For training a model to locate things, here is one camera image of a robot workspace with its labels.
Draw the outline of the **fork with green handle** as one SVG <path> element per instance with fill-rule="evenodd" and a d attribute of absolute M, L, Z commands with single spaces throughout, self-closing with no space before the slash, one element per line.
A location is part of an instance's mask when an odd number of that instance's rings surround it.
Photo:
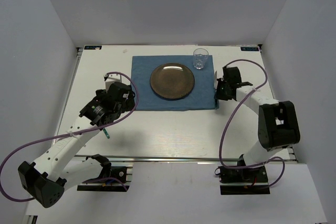
<path fill-rule="evenodd" d="M 109 133 L 107 132 L 107 130 L 106 130 L 105 128 L 103 128 L 102 131 L 104 132 L 106 138 L 109 139 L 109 138 L 110 138 L 110 135 L 109 135 Z"/>

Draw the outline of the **blue cloth napkin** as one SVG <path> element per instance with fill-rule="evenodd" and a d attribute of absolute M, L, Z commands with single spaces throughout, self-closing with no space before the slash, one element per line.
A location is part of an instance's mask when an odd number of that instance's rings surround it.
<path fill-rule="evenodd" d="M 165 63 L 181 63 L 193 73 L 195 85 L 192 92 L 183 99 L 167 100 L 152 90 L 150 76 L 154 69 Z M 208 56 L 203 69 L 198 70 L 193 66 L 192 55 L 170 56 L 133 56 L 131 79 L 135 83 L 140 101 L 138 111 L 188 111 L 212 110 L 215 105 L 215 74 L 213 56 Z"/>

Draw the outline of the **clear drinking glass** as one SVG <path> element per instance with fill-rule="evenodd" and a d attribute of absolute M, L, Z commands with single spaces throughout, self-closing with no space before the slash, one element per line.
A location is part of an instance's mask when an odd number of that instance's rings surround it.
<path fill-rule="evenodd" d="M 193 66 L 196 69 L 203 69 L 207 59 L 208 59 L 209 53 L 204 48 L 197 48 L 193 52 Z"/>

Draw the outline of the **dark round plate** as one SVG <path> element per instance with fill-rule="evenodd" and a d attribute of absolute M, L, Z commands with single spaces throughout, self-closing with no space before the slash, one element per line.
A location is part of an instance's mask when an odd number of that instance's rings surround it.
<path fill-rule="evenodd" d="M 165 63 L 151 73 L 150 86 L 153 92 L 163 99 L 179 100 L 193 91 L 195 77 L 183 64 Z"/>

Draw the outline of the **knife with green handle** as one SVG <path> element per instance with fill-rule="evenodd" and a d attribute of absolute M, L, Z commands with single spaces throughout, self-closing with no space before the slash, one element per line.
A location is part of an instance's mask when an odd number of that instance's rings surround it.
<path fill-rule="evenodd" d="M 214 97 L 214 100 L 215 100 L 215 110 L 217 110 L 219 108 L 219 101 L 216 96 Z"/>

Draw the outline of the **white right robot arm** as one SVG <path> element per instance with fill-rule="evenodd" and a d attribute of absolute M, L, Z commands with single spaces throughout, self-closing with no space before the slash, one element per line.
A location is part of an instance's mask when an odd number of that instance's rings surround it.
<path fill-rule="evenodd" d="M 222 133 L 219 144 L 219 161 L 229 169 L 237 169 L 238 177 L 247 182 L 256 175 L 255 167 L 263 166 L 276 159 L 276 153 L 290 145 L 299 143 L 300 131 L 296 109 L 290 101 L 278 101 L 259 92 L 266 82 L 254 87 L 250 82 L 243 82 L 238 67 L 223 67 L 223 77 L 217 80 L 215 98 L 238 102 L 231 113 Z M 242 164 L 227 166 L 222 157 L 224 138 L 235 114 L 246 106 L 258 116 L 258 141 L 244 153 Z"/>

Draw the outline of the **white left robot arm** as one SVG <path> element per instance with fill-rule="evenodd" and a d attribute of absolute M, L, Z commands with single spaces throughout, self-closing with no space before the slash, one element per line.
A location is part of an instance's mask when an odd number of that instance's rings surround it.
<path fill-rule="evenodd" d="M 73 186 L 86 181 L 108 180 L 111 162 L 100 154 L 75 166 L 67 165 L 104 125 L 113 123 L 122 113 L 134 108 L 134 97 L 131 85 L 121 82 L 114 82 L 106 90 L 97 90 L 95 97 L 79 112 L 68 137 L 58 140 L 32 163 L 20 164 L 18 173 L 23 188 L 44 208 L 49 208 Z"/>

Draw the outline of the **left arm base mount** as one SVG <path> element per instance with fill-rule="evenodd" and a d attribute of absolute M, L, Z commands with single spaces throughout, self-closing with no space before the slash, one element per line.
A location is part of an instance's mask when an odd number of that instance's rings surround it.
<path fill-rule="evenodd" d="M 132 167 L 113 165 L 106 157 L 96 154 L 86 157 L 86 160 L 96 160 L 102 165 L 99 176 L 90 180 L 96 182 L 82 183 L 77 186 L 77 191 L 98 192 L 126 192 L 132 180 Z"/>

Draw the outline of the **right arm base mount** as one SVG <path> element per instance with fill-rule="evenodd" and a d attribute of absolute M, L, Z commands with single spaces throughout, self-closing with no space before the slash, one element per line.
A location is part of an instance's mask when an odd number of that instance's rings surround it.
<path fill-rule="evenodd" d="M 215 169 L 221 195 L 269 195 L 269 183 L 264 166 L 248 169 Z"/>

